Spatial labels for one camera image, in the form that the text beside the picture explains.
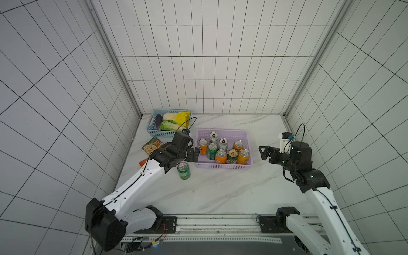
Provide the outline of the silver slim can back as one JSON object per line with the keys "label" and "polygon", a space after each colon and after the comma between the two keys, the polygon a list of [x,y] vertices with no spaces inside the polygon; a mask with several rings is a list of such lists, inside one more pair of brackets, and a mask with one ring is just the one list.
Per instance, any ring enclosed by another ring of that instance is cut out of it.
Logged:
{"label": "silver slim can back", "polygon": [[218,133],[213,131],[210,133],[209,135],[209,142],[210,143],[214,143],[214,144],[218,144]]}

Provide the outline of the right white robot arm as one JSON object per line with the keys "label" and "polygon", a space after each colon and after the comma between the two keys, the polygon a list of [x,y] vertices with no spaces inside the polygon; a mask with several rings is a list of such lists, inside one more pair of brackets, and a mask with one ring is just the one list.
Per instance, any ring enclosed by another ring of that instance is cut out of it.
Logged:
{"label": "right white robot arm", "polygon": [[312,167],[312,149],[305,142],[291,143],[288,153],[270,146],[260,146],[262,160],[280,165],[289,172],[290,182],[296,184],[316,211],[328,237],[316,232],[295,207],[278,208],[275,216],[258,216],[263,233],[293,233],[313,255],[367,255],[341,212],[329,181]]}

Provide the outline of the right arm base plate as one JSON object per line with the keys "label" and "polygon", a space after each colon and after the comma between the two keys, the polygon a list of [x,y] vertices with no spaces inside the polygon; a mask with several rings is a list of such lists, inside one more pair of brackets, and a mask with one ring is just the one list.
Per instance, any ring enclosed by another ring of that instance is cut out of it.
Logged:
{"label": "right arm base plate", "polygon": [[256,221],[261,227],[261,233],[291,233],[286,226],[286,218],[294,214],[300,214],[295,207],[281,207],[275,216],[258,215]]}

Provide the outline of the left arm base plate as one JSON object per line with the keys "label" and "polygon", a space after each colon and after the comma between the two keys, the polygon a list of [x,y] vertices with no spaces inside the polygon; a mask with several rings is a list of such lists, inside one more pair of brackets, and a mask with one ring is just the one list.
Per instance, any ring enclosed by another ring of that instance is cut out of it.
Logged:
{"label": "left arm base plate", "polygon": [[174,234],[177,227],[177,217],[176,216],[163,216],[159,217],[151,228],[138,231],[138,233],[143,234]]}

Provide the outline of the silver slim can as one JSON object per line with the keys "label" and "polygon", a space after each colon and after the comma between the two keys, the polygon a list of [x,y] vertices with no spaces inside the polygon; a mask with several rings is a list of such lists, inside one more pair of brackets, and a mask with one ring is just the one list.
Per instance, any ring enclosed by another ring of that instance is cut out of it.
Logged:
{"label": "silver slim can", "polygon": [[213,131],[210,133],[209,135],[209,142],[210,143],[214,143],[214,144],[218,144],[218,133]]}
{"label": "silver slim can", "polygon": [[220,138],[218,141],[218,148],[224,151],[228,151],[228,140],[226,138]]}

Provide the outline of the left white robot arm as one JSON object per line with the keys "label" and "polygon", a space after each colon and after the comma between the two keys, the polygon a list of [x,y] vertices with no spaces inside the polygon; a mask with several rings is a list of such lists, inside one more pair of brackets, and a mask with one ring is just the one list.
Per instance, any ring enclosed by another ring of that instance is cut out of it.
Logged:
{"label": "left white robot arm", "polygon": [[103,251],[115,248],[129,234],[164,231],[163,213],[154,206],[131,211],[131,206],[155,181],[181,162],[197,162],[199,149],[192,138],[178,133],[171,142],[156,149],[136,174],[102,200],[93,198],[86,206],[85,230],[92,244]]}

